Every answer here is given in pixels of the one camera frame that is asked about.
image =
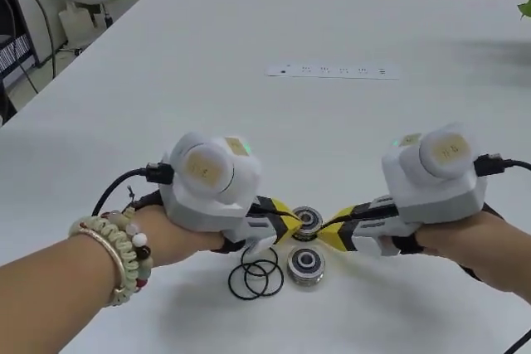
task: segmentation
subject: beaded bracelet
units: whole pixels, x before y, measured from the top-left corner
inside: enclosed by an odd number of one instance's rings
[[[147,284],[153,268],[147,236],[132,222],[133,214],[134,210],[127,210],[123,215],[113,211],[102,217],[84,217],[69,231],[69,236],[83,234],[97,240],[113,258],[120,283],[113,289],[107,307],[127,303]]]
[[[151,249],[148,246],[148,237],[133,222],[134,209],[132,207],[128,207],[123,213],[112,211],[105,213],[102,217],[105,217],[110,223],[124,231],[133,244],[136,260],[139,263],[139,275],[136,279],[136,292],[139,292],[148,283],[153,268],[153,258],[151,257]]]

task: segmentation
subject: leaf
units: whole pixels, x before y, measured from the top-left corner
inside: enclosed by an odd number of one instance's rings
[[[518,9],[522,16],[531,17],[531,0],[527,3],[519,4]]]

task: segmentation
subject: white table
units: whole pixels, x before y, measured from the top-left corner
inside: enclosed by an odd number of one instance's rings
[[[386,193],[380,157],[403,133],[461,120],[486,152],[531,160],[531,21],[517,2],[140,1],[1,129],[0,263],[61,239],[111,180],[193,129],[247,136],[261,193],[325,217]],[[264,75],[282,61],[392,62],[402,78]],[[492,178],[488,200],[531,230],[530,187],[511,171]],[[501,353],[531,326],[529,306],[448,261],[323,251],[316,291],[288,280],[251,303],[227,289],[234,256],[159,269],[65,352]]]

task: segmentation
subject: metal bearing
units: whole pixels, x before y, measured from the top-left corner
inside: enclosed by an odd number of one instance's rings
[[[324,256],[314,249],[296,248],[288,255],[287,271],[296,284],[315,286],[324,275]]]
[[[323,225],[321,214],[309,206],[297,207],[293,212],[302,220],[302,226],[293,234],[293,238],[303,242],[317,238],[317,231]]]

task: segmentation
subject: black and yellow stripe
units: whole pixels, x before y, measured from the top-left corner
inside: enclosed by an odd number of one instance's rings
[[[350,206],[342,209],[330,221],[334,221],[339,217],[351,215],[354,211],[354,207],[355,206]],[[356,247],[352,242],[352,234],[356,228],[356,225],[357,223],[353,221],[333,223],[319,231],[317,233],[317,238],[322,240],[325,244],[332,246],[336,250],[340,250],[342,252],[354,252],[356,251]]]
[[[257,196],[256,199],[275,228],[276,244],[291,237],[302,226],[302,220],[284,202],[266,196]],[[275,211],[286,213],[286,215],[276,215]]]

